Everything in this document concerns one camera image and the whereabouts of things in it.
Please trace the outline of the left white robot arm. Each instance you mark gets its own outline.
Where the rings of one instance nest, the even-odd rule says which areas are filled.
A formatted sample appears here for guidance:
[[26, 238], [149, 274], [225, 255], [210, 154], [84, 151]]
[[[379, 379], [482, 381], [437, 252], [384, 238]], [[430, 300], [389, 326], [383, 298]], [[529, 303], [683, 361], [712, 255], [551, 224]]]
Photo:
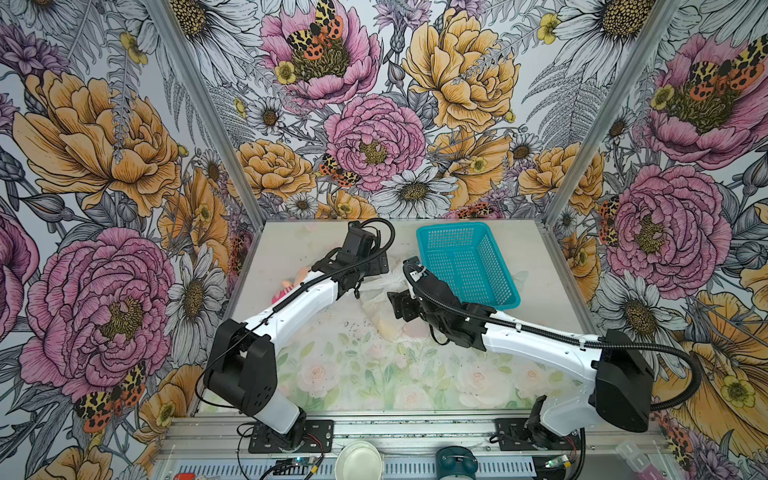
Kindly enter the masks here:
[[279, 391], [277, 354], [322, 310], [357, 292], [365, 279], [387, 273], [387, 251], [395, 238], [386, 219], [349, 222], [342, 245], [313, 264], [283, 297], [245, 321], [220, 324], [202, 386], [279, 435], [301, 435], [306, 414]]

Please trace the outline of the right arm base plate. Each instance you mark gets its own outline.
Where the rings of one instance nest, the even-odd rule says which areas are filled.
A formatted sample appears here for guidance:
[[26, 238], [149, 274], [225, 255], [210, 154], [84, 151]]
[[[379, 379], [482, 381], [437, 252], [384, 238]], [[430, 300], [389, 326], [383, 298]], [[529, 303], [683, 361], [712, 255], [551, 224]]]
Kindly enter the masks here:
[[489, 438], [501, 451], [577, 451], [582, 446], [581, 436], [574, 431], [567, 436], [557, 436], [544, 427], [528, 426], [523, 418], [497, 418], [495, 432]]

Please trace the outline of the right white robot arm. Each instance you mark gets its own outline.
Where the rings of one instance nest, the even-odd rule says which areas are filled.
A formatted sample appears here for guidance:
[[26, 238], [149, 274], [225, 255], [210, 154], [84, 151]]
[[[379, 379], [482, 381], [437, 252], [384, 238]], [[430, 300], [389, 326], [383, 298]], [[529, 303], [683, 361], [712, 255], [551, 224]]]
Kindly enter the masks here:
[[416, 257], [405, 260], [402, 271], [407, 290], [388, 296], [396, 318], [421, 319], [459, 347], [520, 357], [580, 381], [569, 395], [535, 400], [521, 427], [529, 439], [544, 443], [600, 423], [648, 430], [653, 371], [626, 335], [563, 332], [462, 302]]

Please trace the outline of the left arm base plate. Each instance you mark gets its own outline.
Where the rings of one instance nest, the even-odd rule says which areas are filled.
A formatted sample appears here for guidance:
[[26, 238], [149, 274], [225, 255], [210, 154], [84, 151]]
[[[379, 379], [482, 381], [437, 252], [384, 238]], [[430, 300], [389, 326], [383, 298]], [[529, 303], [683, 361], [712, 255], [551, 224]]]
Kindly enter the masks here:
[[332, 420], [307, 420], [300, 417], [285, 434], [278, 433], [257, 421], [250, 434], [248, 452], [251, 454], [330, 453], [334, 435]]

